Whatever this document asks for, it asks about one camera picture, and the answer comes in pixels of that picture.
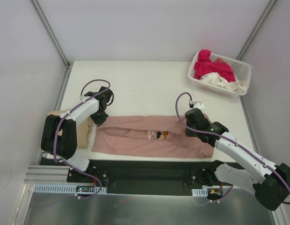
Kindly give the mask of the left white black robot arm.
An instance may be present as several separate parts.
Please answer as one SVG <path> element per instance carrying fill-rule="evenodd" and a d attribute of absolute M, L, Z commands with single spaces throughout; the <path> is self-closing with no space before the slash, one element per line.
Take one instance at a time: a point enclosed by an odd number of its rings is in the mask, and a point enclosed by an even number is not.
<path fill-rule="evenodd" d="M 83 182 L 90 182 L 94 177 L 93 166 L 77 149 L 77 128 L 88 118 L 98 127 L 108 118 L 107 106 L 113 103 L 114 94 L 102 86 L 99 92 L 87 92 L 79 104 L 59 115 L 46 117 L 41 150 L 51 154 L 56 160 L 78 169 L 77 176 Z"/>

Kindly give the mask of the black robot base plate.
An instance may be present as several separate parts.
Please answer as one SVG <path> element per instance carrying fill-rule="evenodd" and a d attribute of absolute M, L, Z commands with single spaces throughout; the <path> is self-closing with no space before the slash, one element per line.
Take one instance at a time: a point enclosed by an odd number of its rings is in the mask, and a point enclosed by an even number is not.
<path fill-rule="evenodd" d="M 210 178 L 214 162 L 162 162 L 92 160 L 89 174 L 98 178 L 96 187 L 119 195 L 191 196 L 202 188 L 198 176 Z"/>

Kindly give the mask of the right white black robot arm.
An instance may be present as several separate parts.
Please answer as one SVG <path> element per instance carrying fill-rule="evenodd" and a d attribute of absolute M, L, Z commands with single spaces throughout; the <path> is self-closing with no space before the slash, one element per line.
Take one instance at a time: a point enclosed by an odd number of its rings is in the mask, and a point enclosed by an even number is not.
<path fill-rule="evenodd" d="M 195 135 L 202 142 L 222 151 L 242 169 L 220 163 L 206 172 L 206 181 L 216 185 L 220 181 L 237 186 L 255 196 L 266 209 L 275 211 L 281 204 L 290 204 L 290 167 L 267 160 L 247 149 L 227 127 L 209 122 L 203 112 L 194 108 L 185 113 L 186 135 Z"/>

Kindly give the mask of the dusty pink printed t shirt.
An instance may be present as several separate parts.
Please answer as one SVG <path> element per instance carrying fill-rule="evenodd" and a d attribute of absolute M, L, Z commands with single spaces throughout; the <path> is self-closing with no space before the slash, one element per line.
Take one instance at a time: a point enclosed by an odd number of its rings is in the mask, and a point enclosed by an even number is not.
<path fill-rule="evenodd" d="M 186 136 L 176 116 L 115 116 L 96 128 L 93 152 L 148 158 L 211 158 L 214 148 Z"/>

